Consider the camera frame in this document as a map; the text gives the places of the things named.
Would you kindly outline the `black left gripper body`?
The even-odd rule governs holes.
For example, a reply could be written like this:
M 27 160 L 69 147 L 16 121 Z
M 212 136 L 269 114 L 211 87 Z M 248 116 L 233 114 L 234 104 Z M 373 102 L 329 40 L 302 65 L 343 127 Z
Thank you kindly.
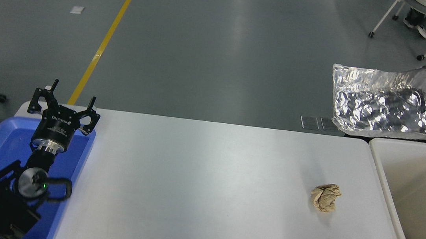
M 67 149 L 80 126 L 77 112 L 66 106 L 49 107 L 42 114 L 42 119 L 32 136 L 31 143 L 38 146 L 41 141 L 52 141 Z

